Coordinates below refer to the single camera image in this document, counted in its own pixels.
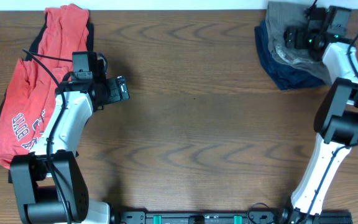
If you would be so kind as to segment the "grey shorts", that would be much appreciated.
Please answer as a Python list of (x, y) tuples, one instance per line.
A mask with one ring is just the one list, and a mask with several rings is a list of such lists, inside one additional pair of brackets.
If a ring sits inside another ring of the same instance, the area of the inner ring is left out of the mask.
[(276, 62), (309, 72), (330, 85), (333, 82), (322, 62), (313, 60), (307, 50), (289, 49), (285, 46), (284, 33), (289, 26), (306, 27), (307, 6), (294, 2), (270, 1), (267, 4), (265, 24), (268, 34), (268, 50)]

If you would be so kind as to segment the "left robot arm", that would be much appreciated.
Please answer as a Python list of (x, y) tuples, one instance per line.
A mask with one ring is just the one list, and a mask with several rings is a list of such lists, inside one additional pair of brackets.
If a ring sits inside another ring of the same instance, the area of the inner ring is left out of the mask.
[(108, 62), (96, 52), (73, 52), (55, 90), (55, 109), (41, 138), (13, 157), (9, 174), (22, 223), (110, 223), (110, 206), (91, 200), (77, 164), (77, 148), (92, 114), (129, 99), (123, 76), (107, 78)]

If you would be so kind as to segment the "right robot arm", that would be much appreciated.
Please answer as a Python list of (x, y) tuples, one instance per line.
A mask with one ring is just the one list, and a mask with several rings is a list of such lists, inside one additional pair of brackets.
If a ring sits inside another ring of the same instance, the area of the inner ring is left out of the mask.
[(332, 83), (314, 119), (316, 141), (304, 176), (275, 223), (352, 223), (350, 212), (323, 211), (331, 182), (353, 147), (358, 146), (358, 61), (355, 39), (347, 38), (351, 10), (310, 6), (306, 27), (286, 29), (285, 45), (306, 49), (322, 62)]

